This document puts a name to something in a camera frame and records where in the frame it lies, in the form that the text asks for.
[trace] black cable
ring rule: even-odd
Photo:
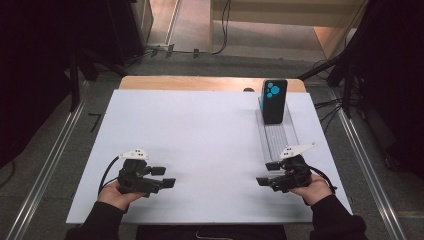
[[[225,10],[227,9],[227,6],[228,6],[227,20],[226,20],[226,24],[225,24],[225,28],[224,28],[224,15],[225,15]],[[221,18],[222,32],[224,33],[224,43],[222,44],[222,47],[221,47],[221,49],[218,52],[212,53],[213,55],[220,54],[227,47],[228,19],[230,18],[230,10],[231,10],[231,0],[227,0],[227,3],[225,4],[224,10],[222,12],[222,18]]]
[[[313,170],[314,172],[316,172],[318,175],[320,175],[322,178],[324,178],[325,179],[325,181],[327,181],[327,183],[328,183],[328,186],[330,187],[330,189],[331,189],[331,192],[334,194],[334,193],[336,193],[336,189],[337,189],[337,187],[335,187],[335,186],[333,186],[333,184],[331,183],[331,181],[330,181],[330,178],[328,178],[327,177],[327,175],[325,175],[323,172],[321,172],[320,170],[318,170],[318,169],[316,169],[316,168],[314,168],[314,167],[311,167],[311,166],[308,166],[311,170]]]
[[[333,120],[333,118],[334,118],[334,116],[336,116],[336,114],[337,114],[337,112],[340,110],[342,108],[342,105],[339,105],[339,106],[337,106],[337,107],[335,107],[334,108],[334,110],[333,110],[333,116],[331,116],[331,118],[330,118],[330,120],[328,120],[328,122],[327,122],[327,126],[325,127],[325,129],[324,129],[324,134],[326,134],[327,133],[327,129],[328,129],[328,126],[330,126],[330,123],[331,123],[331,121]]]
[[[323,118],[321,118],[320,120],[319,120],[319,122],[320,123],[322,123],[328,116],[330,116],[332,113],[334,113],[334,111],[337,111],[337,108],[339,107],[340,105],[338,105],[338,106],[336,106],[335,108],[333,108],[333,110],[331,110],[329,113],[327,113]]]
[[[115,164],[116,161],[118,161],[119,157],[116,157],[115,159],[112,160],[112,162],[109,164],[109,166],[106,168],[105,173],[103,174],[102,177],[102,181],[100,182],[100,186],[99,186],[99,192],[98,194],[100,194],[100,192],[102,191],[103,187],[104,187],[104,182],[106,179],[107,174],[109,173],[109,170],[112,168],[113,164]]]
[[[118,177],[116,177],[116,178],[112,178],[111,180],[107,181],[105,184],[103,184],[102,189],[103,189],[106,185],[108,185],[109,183],[111,183],[111,182],[115,181],[116,179],[118,179]]]
[[[15,175],[15,171],[16,171],[15,162],[11,161],[10,166],[12,167],[12,170],[10,170],[9,176],[7,176],[7,178],[2,183],[0,183],[0,189],[4,187],[10,181],[10,179],[12,179],[13,175]]]
[[[221,49],[218,50],[217,52],[210,53],[210,52],[174,51],[174,50],[169,51],[169,50],[162,50],[162,49],[159,49],[159,48],[149,48],[149,49],[150,50],[154,50],[154,51],[158,51],[158,52],[165,52],[165,53],[199,54],[199,55],[200,54],[205,54],[205,55],[216,55],[216,54],[220,54],[227,47],[227,41],[228,41],[228,21],[229,21],[229,18],[230,18],[230,10],[231,10],[231,0],[227,0],[227,2],[225,4],[225,7],[224,7],[224,10],[222,11],[222,17],[221,17],[221,26],[222,26],[222,31],[224,33],[224,43],[222,44]]]
[[[312,66],[312,69],[314,69],[314,68],[315,68],[315,66],[316,66],[318,63],[320,63],[320,62],[326,62],[326,63],[327,63],[327,60],[326,60],[326,59],[322,59],[322,60],[319,60],[319,61],[315,62],[315,63],[314,63],[314,65]],[[325,77],[321,77],[320,75],[318,75],[318,73],[317,73],[317,74],[315,74],[315,76],[319,77],[319,78],[320,78],[320,79],[322,79],[322,80],[327,80],[327,78],[325,78]]]

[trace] black phone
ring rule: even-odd
[[[260,108],[264,124],[281,124],[287,93],[286,79],[268,79],[262,86]]]

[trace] white table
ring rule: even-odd
[[[292,194],[260,187],[269,175],[255,111],[257,92],[116,90],[110,101],[70,209],[67,223],[82,223],[96,201],[101,177],[118,154],[143,147],[150,166],[175,187],[130,205],[123,222],[136,224],[281,224],[311,222],[312,212]],[[299,144],[317,147],[306,162],[338,187],[350,206],[308,93],[288,93],[287,106]],[[108,178],[118,176],[118,161]]]

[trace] human hand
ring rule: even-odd
[[[145,194],[140,192],[122,194],[118,190],[120,186],[118,181],[106,185],[100,192],[97,200],[125,211],[131,202],[141,198]]]
[[[309,186],[293,188],[289,189],[289,191],[303,197],[309,206],[333,194],[324,178],[315,174],[311,175],[311,184]]]

